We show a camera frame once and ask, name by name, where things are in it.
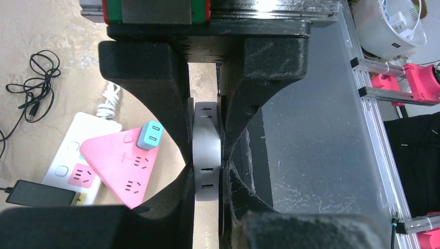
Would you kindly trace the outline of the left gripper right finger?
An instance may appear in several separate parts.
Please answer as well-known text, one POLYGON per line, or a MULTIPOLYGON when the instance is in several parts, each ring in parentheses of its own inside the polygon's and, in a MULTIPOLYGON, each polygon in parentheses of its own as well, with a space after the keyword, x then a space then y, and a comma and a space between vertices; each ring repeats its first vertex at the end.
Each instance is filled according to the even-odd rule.
POLYGON ((223 180, 220 248, 381 248, 377 226, 359 215, 275 211, 242 181, 232 161, 223 180))

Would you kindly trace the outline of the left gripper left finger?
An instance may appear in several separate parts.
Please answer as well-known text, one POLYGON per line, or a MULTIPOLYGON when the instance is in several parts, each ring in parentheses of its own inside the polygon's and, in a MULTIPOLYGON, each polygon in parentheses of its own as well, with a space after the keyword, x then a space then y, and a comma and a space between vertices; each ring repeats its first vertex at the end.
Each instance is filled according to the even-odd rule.
POLYGON ((192 165, 141 205, 19 207, 1 213, 1 248, 191 248, 192 165))

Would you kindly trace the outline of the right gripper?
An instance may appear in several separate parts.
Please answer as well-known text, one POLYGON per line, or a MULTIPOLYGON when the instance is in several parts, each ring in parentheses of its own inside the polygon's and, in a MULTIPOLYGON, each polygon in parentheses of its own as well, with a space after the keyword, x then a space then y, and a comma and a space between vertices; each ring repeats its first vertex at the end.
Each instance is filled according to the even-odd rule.
POLYGON ((223 157, 228 160, 257 111, 305 77, 312 27, 337 22, 340 12, 339 1, 79 4, 84 18, 106 24, 108 36, 116 40, 98 45, 103 78, 152 112, 186 163, 191 162, 189 72, 177 52, 188 62, 218 63, 240 43, 220 68, 223 157))

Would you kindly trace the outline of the pink triangular power socket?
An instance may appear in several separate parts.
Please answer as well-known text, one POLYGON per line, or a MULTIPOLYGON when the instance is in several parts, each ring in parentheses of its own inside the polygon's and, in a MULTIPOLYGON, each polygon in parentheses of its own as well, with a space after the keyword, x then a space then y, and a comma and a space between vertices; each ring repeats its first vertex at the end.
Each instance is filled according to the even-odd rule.
POLYGON ((143 202, 159 147, 144 149, 138 142, 159 144, 163 127, 153 125, 153 135, 146 134, 147 125, 119 133, 85 140, 80 154, 102 182, 127 207, 143 202))

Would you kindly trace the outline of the white square plug adapter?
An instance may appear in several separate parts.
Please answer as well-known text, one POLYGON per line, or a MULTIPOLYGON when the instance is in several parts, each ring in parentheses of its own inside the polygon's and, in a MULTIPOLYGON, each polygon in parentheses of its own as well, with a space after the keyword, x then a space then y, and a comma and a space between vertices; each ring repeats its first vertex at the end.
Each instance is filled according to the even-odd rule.
POLYGON ((192 126, 192 160, 197 201, 218 199, 222 168, 221 138, 216 102, 195 103, 192 126))

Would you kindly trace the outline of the teal white plug adapter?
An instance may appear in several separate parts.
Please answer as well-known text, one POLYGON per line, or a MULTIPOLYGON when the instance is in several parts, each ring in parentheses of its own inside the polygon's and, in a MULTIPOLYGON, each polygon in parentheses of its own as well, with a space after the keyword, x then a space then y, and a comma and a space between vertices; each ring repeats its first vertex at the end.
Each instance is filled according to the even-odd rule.
POLYGON ((162 124, 154 120, 143 125, 136 143, 137 147, 144 150, 152 150, 158 147, 163 131, 162 124))

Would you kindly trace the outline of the white multicolour power strip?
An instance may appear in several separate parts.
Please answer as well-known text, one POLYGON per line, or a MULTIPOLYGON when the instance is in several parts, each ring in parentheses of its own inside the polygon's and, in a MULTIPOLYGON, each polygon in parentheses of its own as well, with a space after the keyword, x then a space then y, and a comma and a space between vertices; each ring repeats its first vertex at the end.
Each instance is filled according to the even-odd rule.
POLYGON ((80 154, 80 146, 87 139, 121 130, 115 121, 77 113, 42 183, 80 193, 80 205, 94 204, 102 182, 80 154))

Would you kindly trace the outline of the clear acrylic front panel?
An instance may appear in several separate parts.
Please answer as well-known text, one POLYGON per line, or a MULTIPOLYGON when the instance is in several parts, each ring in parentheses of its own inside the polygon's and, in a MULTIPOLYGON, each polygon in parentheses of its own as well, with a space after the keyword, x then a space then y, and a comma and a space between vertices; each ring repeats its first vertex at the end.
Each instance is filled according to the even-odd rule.
POLYGON ((389 248, 396 236, 379 203, 379 171, 340 21, 312 28, 305 78, 262 108, 273 207, 366 217, 389 248))

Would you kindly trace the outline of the white plastic bucket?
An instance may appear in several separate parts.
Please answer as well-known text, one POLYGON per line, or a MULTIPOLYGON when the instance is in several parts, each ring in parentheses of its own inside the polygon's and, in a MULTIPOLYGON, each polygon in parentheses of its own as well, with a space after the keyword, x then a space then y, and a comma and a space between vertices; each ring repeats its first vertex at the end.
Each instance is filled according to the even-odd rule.
POLYGON ((381 58, 393 59, 427 44, 421 23, 422 1, 362 0, 352 5, 361 47, 381 58))

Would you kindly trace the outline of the pink red fixture outside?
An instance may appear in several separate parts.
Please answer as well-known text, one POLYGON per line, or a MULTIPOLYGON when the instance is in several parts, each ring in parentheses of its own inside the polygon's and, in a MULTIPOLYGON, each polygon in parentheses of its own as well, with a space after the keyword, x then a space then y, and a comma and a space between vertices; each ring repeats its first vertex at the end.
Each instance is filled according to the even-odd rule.
MULTIPOLYGON (((439 63, 429 66, 407 63, 403 69, 416 102, 439 103, 439 63)), ((400 92, 398 79, 394 76, 376 75, 372 78, 372 85, 374 88, 400 92)))

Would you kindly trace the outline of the aluminium frame rail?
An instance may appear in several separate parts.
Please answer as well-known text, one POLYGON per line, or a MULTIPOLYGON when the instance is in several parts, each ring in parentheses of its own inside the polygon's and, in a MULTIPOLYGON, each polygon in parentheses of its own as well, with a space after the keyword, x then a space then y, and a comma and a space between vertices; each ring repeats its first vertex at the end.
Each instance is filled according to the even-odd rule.
POLYGON ((420 248, 417 233, 428 228, 438 228, 439 217, 431 219, 412 218, 377 103, 379 100, 407 101, 409 95, 407 93, 393 93, 375 89, 372 87, 369 75, 369 73, 387 73, 392 76, 400 76, 403 72, 397 66, 364 58, 350 5, 348 1, 341 1, 340 5, 341 29, 349 53, 350 67, 353 70, 357 88, 356 93, 360 97, 363 117, 366 120, 379 171, 379 203, 387 214, 386 228, 391 228, 391 218, 397 215, 400 222, 408 224, 409 228, 407 234, 396 234, 395 247, 420 248))

